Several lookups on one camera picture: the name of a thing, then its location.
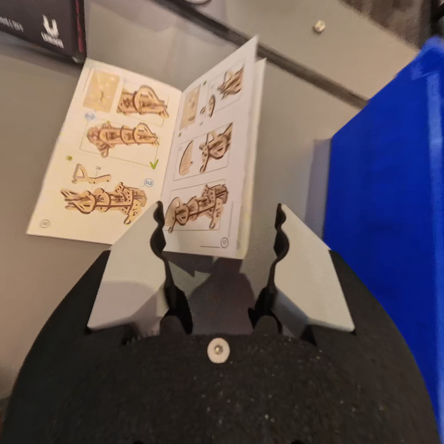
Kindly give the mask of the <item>white instruction booklet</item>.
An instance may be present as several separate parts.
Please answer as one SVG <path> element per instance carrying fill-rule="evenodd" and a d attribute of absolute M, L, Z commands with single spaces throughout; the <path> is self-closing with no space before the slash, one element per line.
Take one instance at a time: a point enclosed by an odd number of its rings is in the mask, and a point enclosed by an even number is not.
<path fill-rule="evenodd" d="M 87 59 L 26 233 L 114 244 L 163 205 L 166 251 L 243 259 L 265 59 L 258 36 L 183 92 Z"/>

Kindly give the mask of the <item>black model kit box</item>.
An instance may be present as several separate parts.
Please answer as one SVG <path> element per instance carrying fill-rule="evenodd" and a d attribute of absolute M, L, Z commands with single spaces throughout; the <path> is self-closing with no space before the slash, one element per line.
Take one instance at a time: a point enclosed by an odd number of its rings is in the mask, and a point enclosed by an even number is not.
<path fill-rule="evenodd" d="M 2 0 L 0 28 L 77 64 L 85 62 L 83 0 Z"/>

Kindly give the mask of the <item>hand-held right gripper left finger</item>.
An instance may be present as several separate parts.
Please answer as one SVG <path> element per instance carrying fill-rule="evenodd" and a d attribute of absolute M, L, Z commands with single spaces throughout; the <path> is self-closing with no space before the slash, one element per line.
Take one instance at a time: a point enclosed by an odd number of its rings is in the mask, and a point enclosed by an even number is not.
<path fill-rule="evenodd" d="M 163 254 L 163 227 L 163 205 L 158 201 L 110 247 L 88 329 L 129 325 L 136 333 L 157 333 L 161 319 L 172 315 L 185 333 L 192 333 L 187 298 L 175 285 Z"/>

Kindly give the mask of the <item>blue plastic bin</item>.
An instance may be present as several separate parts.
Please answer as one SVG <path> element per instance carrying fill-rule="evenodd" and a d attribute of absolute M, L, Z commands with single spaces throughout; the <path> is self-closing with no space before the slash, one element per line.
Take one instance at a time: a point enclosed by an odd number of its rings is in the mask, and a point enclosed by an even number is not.
<path fill-rule="evenodd" d="M 444 46 L 429 38 L 331 139 L 323 239 L 382 304 L 443 442 Z"/>

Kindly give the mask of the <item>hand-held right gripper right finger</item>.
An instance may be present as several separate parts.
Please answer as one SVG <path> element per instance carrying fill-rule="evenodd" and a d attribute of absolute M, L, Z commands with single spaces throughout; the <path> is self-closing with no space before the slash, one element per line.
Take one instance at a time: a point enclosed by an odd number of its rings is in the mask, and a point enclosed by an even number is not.
<path fill-rule="evenodd" d="M 278 204 L 274 226 L 276 258 L 266 286 L 249 309 L 253 328 L 269 317 L 278 331 L 285 326 L 302 333 L 315 325 L 354 332 L 330 248 L 285 204 Z"/>

